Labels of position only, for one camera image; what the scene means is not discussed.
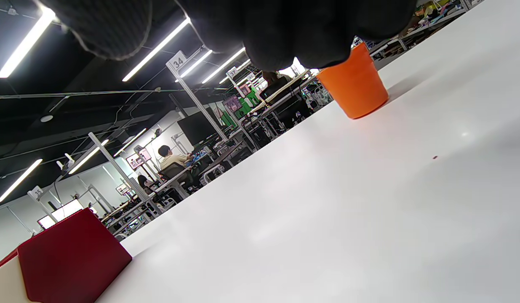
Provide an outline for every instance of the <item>monitor screen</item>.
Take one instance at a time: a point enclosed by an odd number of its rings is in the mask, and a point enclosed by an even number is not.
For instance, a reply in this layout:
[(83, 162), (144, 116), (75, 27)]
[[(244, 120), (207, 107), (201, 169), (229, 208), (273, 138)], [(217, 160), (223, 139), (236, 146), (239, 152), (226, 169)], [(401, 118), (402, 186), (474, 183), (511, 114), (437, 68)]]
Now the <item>monitor screen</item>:
[[(147, 149), (140, 150), (139, 154), (141, 154), (146, 159), (146, 161), (152, 158)], [(142, 159), (140, 159), (140, 157), (138, 157), (136, 154), (128, 157), (127, 163), (129, 163), (132, 169), (136, 169), (138, 166), (143, 164)]]
[(116, 188), (117, 192), (119, 192), (122, 196), (125, 196), (125, 194), (129, 191), (129, 188), (125, 184), (121, 184)]
[[(209, 115), (218, 122), (212, 109), (207, 108), (206, 111), (208, 111)], [(177, 124), (181, 127), (181, 130), (193, 146), (217, 133), (211, 123), (209, 123), (208, 119), (204, 117), (202, 112), (181, 119), (177, 121)]]
[(238, 109), (240, 109), (241, 107), (243, 107), (243, 105), (241, 104), (241, 102), (239, 102), (239, 98), (237, 98), (236, 95), (227, 98), (227, 99), (223, 102), (223, 105), (225, 105), (225, 106), (226, 106), (229, 110), (231, 110), (233, 113), (235, 113), (235, 111), (237, 111)]
[[(63, 205), (62, 207), (58, 208), (58, 210), (53, 211), (52, 215), (54, 216), (54, 218), (56, 218), (56, 220), (61, 221), (69, 217), (69, 215), (72, 215), (82, 209), (84, 209), (84, 207), (80, 204), (80, 202), (77, 199), (74, 199), (66, 205)], [(48, 215), (41, 218), (37, 222), (44, 229), (47, 229), (55, 224), (54, 220), (52, 220), (52, 218), (50, 218), (50, 216)]]

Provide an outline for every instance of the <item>computer monitor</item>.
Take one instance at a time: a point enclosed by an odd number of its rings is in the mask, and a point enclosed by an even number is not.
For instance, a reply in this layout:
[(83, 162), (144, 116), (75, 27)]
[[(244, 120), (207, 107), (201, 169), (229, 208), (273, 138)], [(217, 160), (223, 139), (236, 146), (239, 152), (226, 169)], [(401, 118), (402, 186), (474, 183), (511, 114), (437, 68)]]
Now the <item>computer monitor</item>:
[[(206, 111), (213, 118), (213, 120), (218, 123), (218, 119), (215, 117), (213, 110), (207, 108)], [(209, 123), (208, 119), (204, 117), (202, 112), (198, 112), (181, 119), (177, 121), (177, 124), (179, 127), (181, 127), (181, 130), (193, 146), (202, 142), (207, 137), (217, 133), (211, 123)]]
[(238, 109), (240, 109), (241, 107), (243, 107), (243, 105), (242, 105), (241, 102), (239, 101), (239, 98), (237, 98), (236, 95), (227, 98), (227, 99), (223, 102), (223, 105), (224, 105), (225, 107), (227, 107), (229, 110), (231, 110), (233, 113), (235, 113)]
[[(70, 201), (66, 205), (63, 205), (62, 207), (53, 211), (52, 215), (54, 216), (54, 218), (56, 218), (56, 220), (61, 221), (69, 217), (69, 215), (72, 215), (82, 209), (84, 209), (84, 207), (80, 204), (80, 202), (77, 199), (74, 199), (73, 201)], [(54, 220), (50, 218), (49, 215), (46, 215), (45, 217), (39, 219), (37, 223), (39, 223), (39, 225), (44, 229), (50, 228), (51, 226), (56, 224)]]

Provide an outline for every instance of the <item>desk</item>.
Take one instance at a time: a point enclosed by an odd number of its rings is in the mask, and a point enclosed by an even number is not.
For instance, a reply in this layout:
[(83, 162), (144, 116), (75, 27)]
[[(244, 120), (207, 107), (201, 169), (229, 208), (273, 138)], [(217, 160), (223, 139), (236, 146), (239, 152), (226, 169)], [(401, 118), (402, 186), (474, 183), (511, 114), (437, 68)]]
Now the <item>desk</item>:
[(206, 169), (202, 170), (200, 175), (205, 174), (207, 171), (213, 169), (214, 167), (221, 165), (221, 163), (229, 157), (241, 144), (243, 144), (243, 141), (237, 143), (236, 145), (229, 148), (227, 151), (225, 151), (222, 155), (220, 155), (213, 163), (211, 163)]
[(112, 218), (113, 215), (115, 215), (116, 213), (119, 213), (119, 212), (122, 211), (125, 207), (127, 207), (127, 205), (129, 205), (129, 201), (125, 202), (124, 205), (121, 205), (121, 206), (118, 207), (116, 210), (114, 210), (113, 212), (109, 213), (106, 217), (104, 217), (104, 218), (101, 220), (101, 223), (104, 224), (108, 219)]
[[(305, 82), (301, 83), (299, 85), (299, 88), (295, 88), (293, 90), (293, 96), (297, 93), (300, 92), (300, 90), (302, 88), (306, 88), (307, 85), (309, 85), (312, 81), (316, 80), (316, 77), (309, 77)], [(251, 119), (252, 120), (252, 123), (247, 123), (245, 125), (245, 128), (248, 128), (250, 127), (252, 124), (256, 123), (259, 119), (262, 119), (264, 117), (266, 117), (267, 115), (269, 115), (272, 111), (274, 111), (275, 109), (277, 109), (279, 106), (281, 106), (282, 104), (284, 104), (284, 102), (288, 101), (289, 98), (292, 98), (292, 93), (287, 93), (284, 97), (282, 97), (280, 100), (278, 100), (277, 102), (273, 103), (271, 106), (269, 106), (268, 109), (266, 109), (265, 111), (263, 111), (258, 117), (256, 117), (254, 119), (254, 117)], [(262, 107), (265, 107), (265, 105), (262, 106), (262, 104), (258, 105), (258, 107), (256, 107), (254, 110), (252, 110), (252, 113), (257, 111), (258, 109), (261, 109)], [(244, 118), (243, 119), (240, 119), (239, 120), (239, 123), (243, 122), (244, 121)]]
[(520, 0), (482, 2), (379, 71), (382, 109), (332, 102), (123, 240), (97, 303), (519, 303), (509, 28)]

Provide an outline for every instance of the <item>white wall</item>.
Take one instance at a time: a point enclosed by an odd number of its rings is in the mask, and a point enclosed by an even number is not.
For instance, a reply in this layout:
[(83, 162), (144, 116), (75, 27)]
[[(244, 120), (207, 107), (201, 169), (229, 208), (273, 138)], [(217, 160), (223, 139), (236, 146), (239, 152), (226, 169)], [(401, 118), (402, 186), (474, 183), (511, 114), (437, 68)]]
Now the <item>white wall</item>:
[[(185, 109), (187, 114), (194, 114), (198, 111), (200, 110), (196, 107)], [(146, 133), (140, 136), (121, 154), (123, 159), (117, 159), (118, 165), (125, 171), (128, 176), (136, 178), (136, 173), (133, 172), (129, 165), (124, 161), (124, 158), (133, 153), (134, 146), (138, 144), (145, 146), (151, 140), (151, 138), (155, 136), (153, 133), (155, 129), (159, 127), (164, 129), (170, 125), (170, 128), (168, 128), (168, 130), (163, 132), (160, 137), (149, 144), (147, 149), (154, 158), (157, 169), (157, 159), (160, 159), (157, 150), (161, 145), (168, 145), (172, 148), (174, 153), (181, 154), (179, 149), (175, 144), (173, 144), (171, 140), (173, 135), (182, 133), (179, 125), (175, 123), (180, 119), (181, 117), (176, 111), (169, 112), (162, 119), (160, 119), (160, 121), (154, 125), (154, 127), (152, 127), (150, 130), (147, 130)], [(187, 137), (179, 137), (178, 142), (181, 143), (187, 153), (192, 152), (193, 147), (189, 140), (187, 140)], [(58, 182), (56, 184), (56, 188), (59, 192), (59, 198), (65, 204), (72, 200), (73, 195), (83, 194), (86, 191), (86, 186), (84, 184), (87, 186), (93, 184), (112, 206), (118, 207), (122, 202), (127, 201), (125, 197), (121, 196), (115, 190), (117, 186), (122, 184), (120, 178), (121, 175), (117, 172), (117, 170), (110, 163), (105, 163), (104, 165), (94, 167), (88, 171), (83, 171), (82, 173), (75, 174), (74, 176)], [(50, 188), (50, 191), (53, 195), (46, 193), (41, 198), (41, 201), (46, 206), (48, 211), (52, 211), (47, 202), (51, 201), (54, 205), (56, 205), (56, 207), (59, 207), (59, 202), (56, 198), (54, 198), (54, 196), (57, 197), (58, 195), (56, 194), (53, 185), (48, 186), (47, 188)], [(82, 206), (87, 207), (90, 202), (96, 202), (96, 199), (91, 194), (85, 194), (83, 197), (81, 197), (81, 199), (79, 199), (79, 202), (82, 204)], [(11, 214), (11, 212), (5, 208), (6, 206), (9, 207), (20, 218), (20, 220), (30, 230), (33, 231), (41, 230), (37, 220), (43, 218), (46, 215), (41, 209), (40, 205), (34, 202), (28, 196), (20, 197), (14, 201), (11, 201), (10, 203), (7, 203), (7, 205), (0, 207), (0, 260), (3, 259), (12, 250), (14, 250), (19, 244), (23, 243), (25, 240), (31, 237), (31, 234), (28, 232), (28, 230), (25, 229), (25, 227), (19, 223), (19, 221)], [(95, 205), (94, 207), (98, 212), (103, 213), (103, 209), (101, 209), (100, 206)]]
[[(121, 176), (110, 163), (105, 163), (104, 165), (83, 171), (82, 173), (75, 174), (58, 182), (56, 188), (64, 204), (72, 200), (72, 195), (86, 192), (86, 186), (79, 180), (79, 177), (86, 185), (93, 184), (110, 205), (118, 207), (120, 203), (127, 201), (125, 197), (121, 196), (115, 190), (115, 188), (121, 184)], [(56, 191), (53, 186), (47, 186), (47, 188), (50, 188), (51, 192), (56, 196)], [(48, 201), (51, 201), (56, 207), (60, 206), (58, 201), (50, 193), (46, 193), (41, 198), (41, 202), (47, 206), (46, 209), (48, 209), (48, 211), (52, 211), (47, 204)], [(96, 199), (91, 194), (85, 194), (79, 199), (79, 202), (82, 206), (87, 207), (90, 202), (95, 203)], [(31, 237), (28, 230), (26, 230), (5, 207), (9, 207), (30, 230), (37, 232), (42, 230), (37, 220), (46, 216), (41, 206), (27, 195), (0, 207), (0, 260), (19, 244)], [(99, 205), (95, 205), (94, 207), (98, 212), (103, 213), (103, 209)]]

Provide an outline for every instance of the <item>ceiling light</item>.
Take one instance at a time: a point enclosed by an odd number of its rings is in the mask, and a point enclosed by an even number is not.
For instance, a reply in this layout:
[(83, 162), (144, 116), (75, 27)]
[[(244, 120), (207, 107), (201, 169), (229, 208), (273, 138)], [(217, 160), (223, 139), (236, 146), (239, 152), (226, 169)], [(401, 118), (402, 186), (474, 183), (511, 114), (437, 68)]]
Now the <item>ceiling light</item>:
[(237, 53), (233, 54), (223, 65), (219, 66), (209, 77), (207, 77), (204, 81), (202, 81), (202, 84), (205, 84), (208, 82), (212, 77), (214, 77), (216, 74), (218, 74), (223, 68), (227, 67), (235, 58), (237, 58), (242, 52), (245, 51), (245, 48), (240, 49)]
[(132, 140), (130, 140), (129, 142), (127, 142), (127, 144), (125, 144), (120, 150), (117, 151), (117, 153), (114, 154), (114, 157), (116, 157), (117, 155), (119, 155), (122, 151), (124, 151), (127, 146), (131, 145), (131, 143), (133, 143), (134, 140), (136, 140), (136, 138), (140, 137), (141, 134), (143, 134), (145, 131), (147, 130), (147, 128), (144, 128), (142, 129), (141, 132), (139, 132), (136, 136), (134, 136), (134, 138)]
[(53, 115), (46, 115), (46, 116), (42, 116), (40, 120), (42, 123), (46, 123), (46, 122), (49, 122), (50, 120), (52, 120), (52, 118), (54, 118)]
[(209, 55), (213, 52), (213, 50), (209, 50), (209, 52), (207, 52), (206, 54), (204, 54), (200, 59), (198, 59), (198, 61), (196, 61), (191, 67), (189, 67), (184, 73), (183, 75), (180, 75), (180, 77), (185, 77), (186, 75), (188, 75), (190, 72), (192, 72), (193, 69), (195, 69), (200, 63), (202, 63), (202, 61), (204, 61), (207, 57), (209, 57)]
[(56, 15), (50, 8), (42, 8), (42, 11), (43, 15), (39, 18), (37, 23), (33, 25), (32, 29), (29, 31), (29, 33), (27, 33), (24, 40), (22, 40), (20, 45), (2, 67), (2, 70), (0, 70), (0, 77), (9, 77), (9, 75), (11, 75), (22, 59), (24, 59), (27, 52), (29, 52), (29, 50), (31, 50), (31, 48), (34, 46), (35, 42), (39, 40), (39, 37), (41, 37), (48, 25), (50, 25), (52, 20), (54, 20)]
[[(101, 145), (102, 146), (105, 146), (106, 144), (108, 143), (108, 139), (104, 140)], [(77, 165), (75, 165), (75, 167), (73, 167), (73, 169), (71, 169), (71, 171), (69, 172), (70, 175), (74, 174), (75, 171), (77, 171), (82, 165), (84, 165), (84, 163), (86, 163), (86, 161), (88, 161), (91, 157), (93, 157), (93, 155), (95, 155), (98, 151), (100, 150), (99, 147), (96, 147), (96, 149), (94, 149), (91, 153), (89, 153), (87, 155), (87, 157), (85, 157), (84, 159), (82, 159), (82, 161), (80, 161)]]
[(39, 165), (43, 160), (42, 159), (39, 159), (37, 161), (35, 161), (30, 167), (28, 167), (28, 169), (2, 194), (2, 196), (0, 197), (0, 202), (2, 202), (3, 200), (5, 200), (5, 198), (11, 194), (11, 192), (17, 187), (19, 186), (19, 184), (21, 184), (21, 182), (35, 169), (35, 167), (37, 167), (37, 165)]
[[(248, 59), (246, 60), (243, 64), (241, 64), (238, 68), (237, 68), (237, 72), (240, 72), (246, 65), (248, 65), (248, 63), (250, 62), (251, 60)], [(226, 76), (224, 79), (221, 80), (221, 82), (219, 82), (219, 84), (223, 84), (226, 80), (228, 80), (228, 76)]]
[(185, 28), (185, 25), (189, 24), (190, 23), (190, 19), (189, 17), (187, 17), (187, 19), (185, 19), (185, 21), (183, 21), (178, 27), (177, 29), (174, 29), (173, 32), (171, 32), (166, 38), (164, 38), (164, 40), (162, 40), (162, 42), (159, 43), (159, 45), (157, 45), (156, 48), (154, 48), (145, 58), (144, 60), (140, 61), (140, 63), (138, 65), (136, 65), (136, 67), (134, 67), (134, 69), (129, 72), (129, 74), (127, 74), (124, 78), (123, 78), (123, 82), (126, 82), (128, 81), (131, 77), (133, 77), (138, 71), (140, 71), (140, 69), (146, 65), (146, 63), (148, 63), (148, 61), (150, 61), (160, 50), (162, 50), (162, 48), (168, 44), (168, 42), (170, 42), (173, 37), (175, 37), (180, 31), (181, 29), (184, 29)]
[(245, 82), (247, 80), (247, 77), (245, 77), (243, 80), (239, 81), (239, 83), (237, 83), (237, 85), (240, 85), (241, 83)]

